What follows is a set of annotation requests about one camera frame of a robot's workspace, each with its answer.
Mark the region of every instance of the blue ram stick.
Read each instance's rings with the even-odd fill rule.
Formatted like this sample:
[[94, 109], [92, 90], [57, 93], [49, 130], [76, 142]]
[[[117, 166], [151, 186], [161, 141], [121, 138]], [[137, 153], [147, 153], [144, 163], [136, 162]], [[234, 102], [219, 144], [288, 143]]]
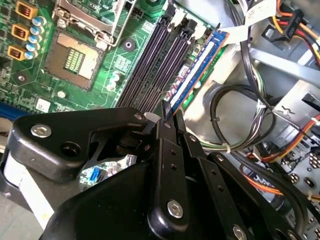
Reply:
[[191, 90], [206, 72], [208, 66], [212, 63], [220, 49], [223, 47], [228, 36], [228, 32], [220, 30], [215, 30], [210, 35], [204, 47], [194, 60], [191, 68], [185, 74], [181, 84], [175, 91], [175, 94], [170, 99], [173, 115], [176, 114]]

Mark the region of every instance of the black ram slot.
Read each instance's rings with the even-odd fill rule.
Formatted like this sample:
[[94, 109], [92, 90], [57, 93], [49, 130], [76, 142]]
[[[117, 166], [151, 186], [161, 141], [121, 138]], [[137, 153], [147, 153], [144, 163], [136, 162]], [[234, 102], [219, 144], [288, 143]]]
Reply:
[[117, 102], [117, 107], [130, 107], [134, 102], [141, 86], [143, 86], [144, 81], [147, 79], [146, 75], [152, 70], [155, 59], [161, 53], [161, 50], [170, 36], [168, 26], [174, 15], [175, 8], [169, 5], [166, 13], [157, 23], [131, 77], [128, 79], [127, 85]]
[[155, 109], [161, 100], [165, 89], [170, 83], [170, 80], [181, 68], [188, 51], [195, 42], [194, 39], [191, 41], [189, 40], [195, 32], [196, 26], [197, 23], [190, 20], [187, 26], [181, 30], [179, 36], [174, 40], [170, 50], [159, 67], [157, 74], [152, 80], [151, 87], [140, 102], [138, 109], [143, 113], [152, 112]]

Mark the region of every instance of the black plastic bracket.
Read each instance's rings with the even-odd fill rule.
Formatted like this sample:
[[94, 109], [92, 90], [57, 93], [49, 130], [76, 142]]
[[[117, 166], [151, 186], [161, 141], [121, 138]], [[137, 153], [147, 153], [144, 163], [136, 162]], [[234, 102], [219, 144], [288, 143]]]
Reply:
[[[48, 126], [51, 134], [33, 135], [35, 125]], [[19, 163], [65, 183], [80, 174], [97, 150], [91, 149], [93, 134], [103, 134], [114, 150], [112, 144], [126, 132], [142, 131], [146, 125], [143, 114], [131, 107], [29, 115], [14, 122], [8, 148]]]
[[189, 206], [183, 151], [177, 143], [172, 121], [156, 124], [152, 159], [150, 229], [161, 239], [185, 232], [189, 225]]

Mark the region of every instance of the reflective metal surface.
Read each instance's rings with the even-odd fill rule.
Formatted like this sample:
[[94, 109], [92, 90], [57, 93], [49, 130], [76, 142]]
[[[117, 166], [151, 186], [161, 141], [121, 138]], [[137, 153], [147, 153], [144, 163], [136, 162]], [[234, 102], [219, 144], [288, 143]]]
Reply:
[[68, 0], [56, 0], [55, 9], [52, 17], [58, 16], [59, 18], [66, 20], [67, 25], [75, 24], [79, 28], [88, 30], [94, 36], [96, 42], [99, 42], [99, 40], [103, 40], [108, 45], [115, 47], [118, 45], [120, 41], [122, 33], [135, 7], [137, 0], [133, 0], [131, 2], [131, 8], [128, 11], [124, 24], [121, 26], [119, 34], [115, 40], [115, 31], [119, 23], [120, 15], [125, 6], [125, 2], [125, 0], [118, 0], [116, 9], [114, 11], [115, 18], [112, 24], [106, 24], [92, 16], [89, 16], [88, 14], [86, 14], [85, 12], [68, 2]]
[[320, 89], [308, 82], [299, 80], [275, 106], [273, 112], [302, 128], [319, 114], [319, 111], [303, 101], [306, 96], [308, 96], [306, 98], [308, 102], [311, 101], [315, 105], [320, 105]]
[[258, 60], [262, 64], [278, 69], [298, 79], [305, 80], [316, 87], [320, 87], [320, 71], [313, 68], [300, 65], [293, 61], [278, 57], [265, 51], [261, 51], [252, 47], [250, 55], [253, 59]]

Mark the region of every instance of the motherboard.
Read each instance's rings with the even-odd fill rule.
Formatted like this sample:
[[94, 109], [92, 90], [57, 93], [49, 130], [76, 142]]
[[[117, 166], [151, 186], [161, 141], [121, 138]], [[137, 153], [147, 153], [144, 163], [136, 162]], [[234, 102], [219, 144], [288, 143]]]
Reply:
[[1, 0], [1, 103], [26, 114], [154, 111], [175, 95], [214, 30], [183, 6], [170, 7], [165, 0]]

